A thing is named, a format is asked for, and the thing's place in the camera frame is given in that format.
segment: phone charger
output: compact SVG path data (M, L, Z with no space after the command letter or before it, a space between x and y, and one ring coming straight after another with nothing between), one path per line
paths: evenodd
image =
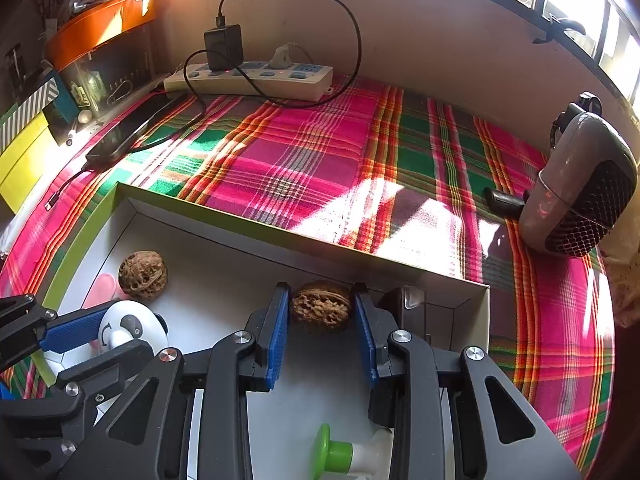
M207 30L204 33L204 46L207 49L209 70L231 70L242 64L242 33L240 25L229 25Z

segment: green plastic cap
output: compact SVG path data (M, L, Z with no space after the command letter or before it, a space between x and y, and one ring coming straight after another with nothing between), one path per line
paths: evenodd
M311 479L320 480L325 471L347 474L351 467L353 446L351 442L331 440L328 424L323 424L316 434L311 455Z

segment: smartphone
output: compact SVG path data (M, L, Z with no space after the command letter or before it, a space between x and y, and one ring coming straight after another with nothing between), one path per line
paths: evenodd
M149 127L158 124L171 110L188 97L183 92L170 99L167 94L155 94L109 130L86 154L86 161L95 170L110 168L131 149Z

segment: plug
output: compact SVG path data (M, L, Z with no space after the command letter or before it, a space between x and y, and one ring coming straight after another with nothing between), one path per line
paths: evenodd
M51 198L49 198L47 203L44 205L45 211L49 211L53 206L55 206L56 202L59 199L60 199L60 194L58 192L55 192L53 195L51 195Z
M242 32L240 25L217 27L204 33L204 47L207 52L209 70L231 70L244 61Z
M273 57L269 62L269 68L282 70L291 66L291 46L289 43L279 46L273 53Z

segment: heater grille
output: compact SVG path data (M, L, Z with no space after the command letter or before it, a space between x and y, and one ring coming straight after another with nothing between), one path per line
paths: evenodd
M546 249L574 257L587 254L607 233L603 226L612 226L618 220L634 189L634 183L615 162L604 160L598 164L572 205L580 214L566 213L546 238Z

